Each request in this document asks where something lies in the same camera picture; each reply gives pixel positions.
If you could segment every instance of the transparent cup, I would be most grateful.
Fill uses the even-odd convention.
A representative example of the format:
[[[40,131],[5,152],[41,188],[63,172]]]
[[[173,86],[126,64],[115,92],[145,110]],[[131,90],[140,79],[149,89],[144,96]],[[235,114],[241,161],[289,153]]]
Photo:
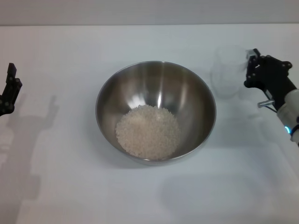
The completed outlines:
[[[219,47],[214,54],[211,83],[216,94],[232,97],[246,79],[247,51],[237,45]]]

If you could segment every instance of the blue light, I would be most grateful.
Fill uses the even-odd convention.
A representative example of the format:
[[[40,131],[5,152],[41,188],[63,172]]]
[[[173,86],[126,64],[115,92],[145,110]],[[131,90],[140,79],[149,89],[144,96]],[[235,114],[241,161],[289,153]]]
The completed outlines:
[[[288,133],[291,133],[290,129],[287,126],[285,126],[285,129]]]

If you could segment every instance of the metal bowl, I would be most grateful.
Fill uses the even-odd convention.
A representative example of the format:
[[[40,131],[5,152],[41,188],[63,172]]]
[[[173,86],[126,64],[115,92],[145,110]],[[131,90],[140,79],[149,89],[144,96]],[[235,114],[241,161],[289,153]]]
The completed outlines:
[[[166,108],[176,116],[180,144],[169,158],[135,157],[118,143],[117,122],[138,105]],[[103,135],[115,148],[138,162],[161,164],[202,146],[214,127],[216,105],[206,83],[189,69],[169,62],[141,62],[116,72],[103,85],[97,98],[96,118]]]

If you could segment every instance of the white tabletop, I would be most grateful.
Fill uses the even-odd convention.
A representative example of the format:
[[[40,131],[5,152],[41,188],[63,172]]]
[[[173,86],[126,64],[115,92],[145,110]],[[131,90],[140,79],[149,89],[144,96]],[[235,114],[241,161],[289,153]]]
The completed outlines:
[[[183,65],[210,86],[221,45],[258,48],[293,63],[299,86],[299,24],[1,27],[0,89],[9,62],[23,87],[0,118],[1,224],[297,224],[299,149],[258,89],[215,97],[204,148],[147,167],[101,135],[95,102],[130,64]]]

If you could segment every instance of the white wall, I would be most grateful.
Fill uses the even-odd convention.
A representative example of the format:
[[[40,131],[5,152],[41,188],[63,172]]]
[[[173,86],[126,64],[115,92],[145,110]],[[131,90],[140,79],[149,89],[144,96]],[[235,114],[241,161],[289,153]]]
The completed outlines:
[[[0,0],[0,25],[299,22],[297,0]]]

